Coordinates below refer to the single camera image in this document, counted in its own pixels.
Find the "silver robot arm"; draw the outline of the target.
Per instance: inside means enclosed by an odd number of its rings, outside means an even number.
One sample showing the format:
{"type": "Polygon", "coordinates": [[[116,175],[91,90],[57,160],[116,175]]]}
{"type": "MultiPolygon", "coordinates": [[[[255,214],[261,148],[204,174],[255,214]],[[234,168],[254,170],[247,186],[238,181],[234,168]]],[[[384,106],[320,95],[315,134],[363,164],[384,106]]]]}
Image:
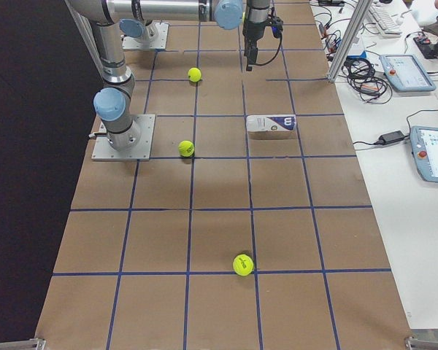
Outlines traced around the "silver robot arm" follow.
{"type": "Polygon", "coordinates": [[[114,1],[112,11],[121,31],[140,42],[153,40],[149,30],[154,20],[215,22],[225,30],[241,26],[247,71],[260,66],[258,41],[265,29],[282,29],[269,1],[114,1]]]}
{"type": "Polygon", "coordinates": [[[120,151],[139,143],[142,129],[129,113],[134,75],[126,64],[120,36],[123,21],[141,34],[152,20],[212,21],[231,30],[242,23],[241,1],[67,1],[67,7],[88,21],[88,50],[96,53],[104,88],[93,105],[107,130],[107,143],[120,151]]]}

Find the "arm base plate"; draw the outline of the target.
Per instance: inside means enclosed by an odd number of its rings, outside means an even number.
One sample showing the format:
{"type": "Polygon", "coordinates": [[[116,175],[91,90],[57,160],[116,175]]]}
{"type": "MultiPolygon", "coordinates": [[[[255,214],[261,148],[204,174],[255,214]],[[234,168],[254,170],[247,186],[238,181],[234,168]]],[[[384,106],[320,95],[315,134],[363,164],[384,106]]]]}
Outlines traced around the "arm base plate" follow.
{"type": "Polygon", "coordinates": [[[92,160],[148,161],[153,143],[155,114],[132,114],[131,127],[124,133],[109,133],[103,122],[95,139],[92,160]]]}
{"type": "Polygon", "coordinates": [[[125,51],[165,50],[169,24],[150,22],[147,26],[126,20],[120,25],[122,47],[125,51]]]}

